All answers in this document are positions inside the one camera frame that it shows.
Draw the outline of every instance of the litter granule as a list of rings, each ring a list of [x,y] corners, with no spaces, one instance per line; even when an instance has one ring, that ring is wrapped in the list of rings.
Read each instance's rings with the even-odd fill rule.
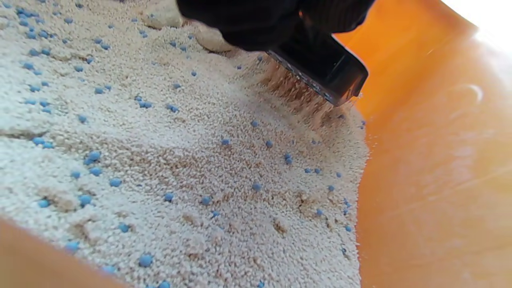
[[[360,287],[356,111],[301,128],[136,5],[2,4],[1,215],[134,287]]]

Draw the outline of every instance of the black glove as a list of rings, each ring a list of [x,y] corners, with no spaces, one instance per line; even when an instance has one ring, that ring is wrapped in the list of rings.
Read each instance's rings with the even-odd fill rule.
[[[180,13],[217,28],[233,46],[267,51],[288,40],[302,11],[326,33],[361,25],[375,0],[177,0]]]
[[[375,0],[305,0],[301,11],[320,30],[346,33],[363,24]]]
[[[177,0],[180,13],[217,28],[231,45],[266,51],[301,21],[297,0]]]

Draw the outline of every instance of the white litter granule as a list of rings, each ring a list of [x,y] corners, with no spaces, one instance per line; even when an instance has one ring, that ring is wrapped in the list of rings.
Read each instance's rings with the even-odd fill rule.
[[[353,109],[301,128],[246,85],[258,53],[208,53],[194,26],[152,30],[132,20],[140,3],[8,4],[1,215],[59,248],[78,241],[77,257],[134,287],[360,287],[368,149]]]

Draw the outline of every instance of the litter box wall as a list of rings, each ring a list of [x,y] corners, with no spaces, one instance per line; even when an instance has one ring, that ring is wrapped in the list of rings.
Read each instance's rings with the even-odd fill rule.
[[[512,287],[512,60],[439,0],[338,35],[367,65],[363,288]]]

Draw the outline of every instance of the black litter scoop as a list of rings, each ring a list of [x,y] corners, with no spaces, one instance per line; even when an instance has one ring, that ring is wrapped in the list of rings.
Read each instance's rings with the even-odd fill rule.
[[[357,97],[368,78],[361,60],[332,34],[302,21],[286,42],[267,53],[336,107]]]

